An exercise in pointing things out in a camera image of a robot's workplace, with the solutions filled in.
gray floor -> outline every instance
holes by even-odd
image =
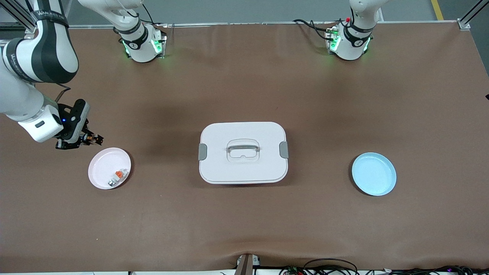
[[[477,0],[438,0],[446,20],[466,13]],[[77,0],[62,0],[72,26],[108,25],[102,16],[84,8]],[[294,19],[333,21],[350,15],[348,0],[145,0],[155,22],[160,23],[262,23]],[[149,19],[143,8],[137,9]],[[385,21],[434,21],[431,0],[393,0],[382,7]],[[15,21],[0,8],[0,22]],[[470,23],[481,59],[489,68],[489,7]],[[22,36],[0,32],[0,39]]]
[[[446,20],[460,18],[478,0],[438,0],[443,17]],[[489,5],[486,6],[472,21],[470,21],[470,32],[477,45],[482,62],[489,69]]]

green led light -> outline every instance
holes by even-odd
[[[368,47],[368,43],[370,42],[370,38],[367,40],[367,43],[365,43],[365,48],[363,48],[363,51],[366,51],[367,50],[367,47]]]
[[[126,54],[129,55],[129,50],[127,49],[127,45],[124,41],[122,41],[122,45],[124,45],[124,48],[126,49]]]
[[[151,40],[151,42],[153,42],[153,47],[155,48],[155,52],[156,53],[161,53],[163,50],[161,49],[161,43],[158,42],[158,40],[154,41],[154,40]]]
[[[331,42],[330,50],[335,51],[338,49],[338,44],[341,42],[341,36],[336,36],[336,38]]]

metal bracket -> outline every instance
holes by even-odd
[[[36,27],[36,22],[30,15],[30,12],[20,4],[17,0],[0,0],[0,6],[22,24],[26,29],[34,32]]]
[[[252,275],[253,266],[259,266],[260,259],[256,255],[244,254],[238,258],[238,267],[234,275]]]
[[[460,22],[460,18],[457,18],[457,23],[459,25],[459,29],[461,31],[466,31],[466,30],[470,30],[470,24],[467,23],[467,24],[463,24],[462,22]]]
[[[25,29],[24,39],[33,39],[34,36],[36,35],[36,30],[37,30],[37,25],[34,27],[33,31],[31,31],[29,29]]]

light blue plate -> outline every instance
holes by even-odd
[[[396,170],[383,155],[364,153],[353,162],[353,180],[365,193],[383,196],[396,186]]]

cable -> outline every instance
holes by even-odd
[[[308,26],[309,28],[314,28],[312,25],[310,25],[309,23],[307,23],[306,21],[302,20],[302,19],[296,19],[292,22],[301,22],[301,23],[304,23],[306,26]],[[326,29],[323,29],[323,28],[317,28],[318,30],[320,31],[326,31]]]
[[[321,37],[322,39],[327,40],[327,41],[333,41],[332,38],[329,38],[329,37],[327,38],[327,37],[322,36],[319,33],[319,30],[317,29],[316,25],[314,25],[314,22],[312,20],[311,20],[311,24],[312,24],[313,28],[316,30],[316,33],[317,33],[317,35],[319,35],[319,37]]]
[[[282,272],[283,272],[284,270],[287,270],[287,267],[282,268],[282,270],[281,270],[281,271],[278,273],[278,275],[282,275]]]
[[[313,262],[319,262],[319,261],[337,261],[337,262],[344,262],[344,263],[347,263],[351,266],[353,266],[355,268],[355,271],[358,272],[358,268],[356,267],[356,265],[352,262],[349,262],[347,260],[342,260],[342,259],[335,259],[335,258],[321,258],[321,259],[314,259],[314,260],[310,260],[309,262],[305,263],[304,264],[304,269],[306,268],[306,266],[310,263],[313,263]]]
[[[302,19],[296,19],[296,20],[294,20],[293,22],[302,22],[302,23],[304,23],[306,26],[308,26],[309,28],[313,28],[313,29],[316,31],[317,35],[319,35],[319,37],[321,37],[322,39],[324,39],[324,40],[328,40],[328,41],[333,41],[333,39],[332,39],[332,38],[327,38],[327,37],[322,36],[322,35],[319,33],[319,31],[327,31],[327,29],[323,29],[323,28],[318,28],[318,27],[316,27],[316,25],[314,24],[314,21],[312,21],[312,20],[311,20],[311,23],[307,23],[306,21],[304,21],[304,20],[302,20]]]
[[[148,9],[146,8],[145,4],[143,4],[143,8],[146,10],[146,13],[148,14],[148,16],[150,17],[150,20],[151,20],[151,24],[155,24],[155,22],[153,21],[153,18],[151,17],[151,14],[150,12],[148,11]]]
[[[59,85],[59,86],[61,86],[61,87],[63,87],[63,88],[65,88],[64,90],[62,90],[62,91],[59,93],[59,95],[58,95],[58,96],[56,97],[56,99],[54,100],[54,102],[58,103],[58,101],[61,99],[61,97],[63,96],[63,94],[64,94],[66,91],[71,90],[71,88],[70,88],[70,87],[68,87],[68,86],[65,86],[65,85],[63,85],[63,84],[59,84],[59,83],[56,83],[56,84],[57,84],[57,85]]]
[[[151,21],[148,21],[148,20],[142,20],[143,22],[146,22],[146,23],[151,23],[151,25],[157,25],[157,24],[164,24],[164,23],[161,23],[161,22],[157,22],[155,23],[155,21],[153,21],[153,18],[151,17],[151,14],[150,12],[148,11],[148,9],[146,8],[146,6],[143,4],[143,8],[146,10],[146,13],[148,14],[149,18]]]

